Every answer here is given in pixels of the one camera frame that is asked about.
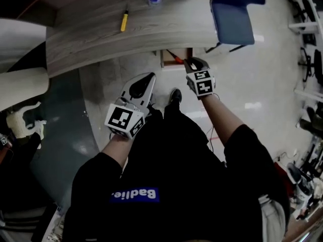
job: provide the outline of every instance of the chair leg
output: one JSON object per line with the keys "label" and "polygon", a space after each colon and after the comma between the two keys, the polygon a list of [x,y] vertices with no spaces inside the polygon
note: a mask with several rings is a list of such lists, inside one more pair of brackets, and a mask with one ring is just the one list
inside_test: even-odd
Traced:
{"label": "chair leg", "polygon": [[215,50],[218,46],[220,46],[221,43],[218,42],[217,45],[215,47],[211,47],[210,49],[208,49],[205,53],[210,53],[211,51]]}
{"label": "chair leg", "polygon": [[235,47],[235,48],[233,48],[233,49],[229,50],[229,53],[230,53],[230,52],[233,52],[233,51],[236,51],[236,50],[238,50],[238,49],[241,49],[241,48],[243,48],[243,47],[245,47],[245,46],[246,46],[246,45],[237,46],[237,47]]}

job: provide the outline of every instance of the tile floor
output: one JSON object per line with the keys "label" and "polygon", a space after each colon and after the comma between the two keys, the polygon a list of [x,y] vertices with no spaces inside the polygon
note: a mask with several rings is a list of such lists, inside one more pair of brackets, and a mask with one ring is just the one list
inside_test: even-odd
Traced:
{"label": "tile floor", "polygon": [[[293,93],[301,80],[300,36],[288,29],[291,12],[287,0],[266,0],[264,6],[248,7],[256,43],[228,54],[222,46],[206,55],[196,49],[199,57],[208,61],[216,78],[216,93],[247,125],[255,130],[272,158],[286,151],[289,156],[298,150],[303,155],[312,135],[295,125],[303,114],[304,98]],[[163,71],[159,57],[151,53],[123,56],[81,68],[80,79],[87,114],[99,150],[109,140],[104,120],[110,103],[132,77],[155,72],[156,107],[163,109],[174,87],[181,89],[181,111],[207,132],[211,122],[202,103],[186,85],[185,71]],[[213,133],[214,153],[224,160],[224,147]]]}

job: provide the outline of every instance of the yellow screwdriver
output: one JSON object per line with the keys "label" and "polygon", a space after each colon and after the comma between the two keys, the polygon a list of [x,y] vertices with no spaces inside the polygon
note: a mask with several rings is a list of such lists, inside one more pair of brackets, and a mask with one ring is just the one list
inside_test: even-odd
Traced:
{"label": "yellow screwdriver", "polygon": [[125,14],[123,14],[122,24],[121,24],[121,31],[122,32],[124,32],[126,30],[128,15],[129,15],[129,7],[127,4]]}

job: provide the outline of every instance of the gray panel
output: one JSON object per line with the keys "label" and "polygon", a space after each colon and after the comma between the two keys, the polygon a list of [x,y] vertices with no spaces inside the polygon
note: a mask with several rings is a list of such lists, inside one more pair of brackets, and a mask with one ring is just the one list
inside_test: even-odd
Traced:
{"label": "gray panel", "polygon": [[45,138],[30,166],[49,195],[67,208],[77,170],[98,153],[78,70],[52,78],[41,101],[41,115],[47,120]]}

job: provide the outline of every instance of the shoe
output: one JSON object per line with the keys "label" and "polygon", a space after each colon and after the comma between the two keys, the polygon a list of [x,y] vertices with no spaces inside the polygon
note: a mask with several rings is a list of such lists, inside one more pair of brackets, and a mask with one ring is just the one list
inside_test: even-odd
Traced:
{"label": "shoe", "polygon": [[170,95],[170,104],[173,101],[178,101],[179,104],[182,102],[182,92],[177,88],[172,90],[171,95]]}

